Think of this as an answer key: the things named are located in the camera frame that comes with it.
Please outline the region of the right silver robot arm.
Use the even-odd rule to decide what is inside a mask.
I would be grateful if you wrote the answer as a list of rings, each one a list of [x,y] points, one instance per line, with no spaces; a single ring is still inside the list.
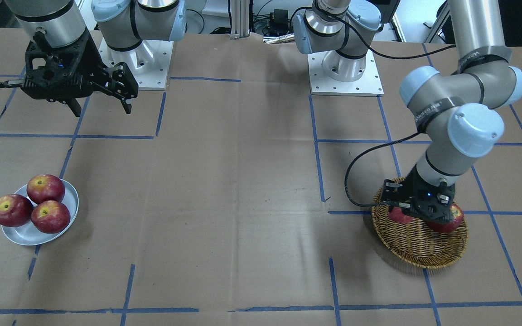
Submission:
[[[29,97],[67,105],[76,117],[78,98],[95,91],[118,99],[125,113],[139,86],[125,62],[109,67],[73,0],[7,0],[30,42],[20,87]]]

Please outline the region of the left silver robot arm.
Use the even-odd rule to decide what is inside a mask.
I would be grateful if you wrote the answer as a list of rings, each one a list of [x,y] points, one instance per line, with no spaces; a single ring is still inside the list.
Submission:
[[[413,70],[400,95],[431,144],[400,182],[385,180],[381,202],[425,221],[453,221],[455,184],[491,151],[505,124],[496,109],[522,97],[522,70],[509,65],[496,0],[450,0],[458,70]]]

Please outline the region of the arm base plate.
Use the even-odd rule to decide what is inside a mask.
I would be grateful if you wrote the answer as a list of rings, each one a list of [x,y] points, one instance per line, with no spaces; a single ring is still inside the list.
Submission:
[[[143,40],[136,49],[119,52],[110,49],[103,39],[99,52],[104,64],[109,67],[126,62],[139,90],[165,91],[174,44],[172,41]]]
[[[352,60],[336,51],[307,55],[310,90],[324,96],[382,96],[383,89],[374,54]]]

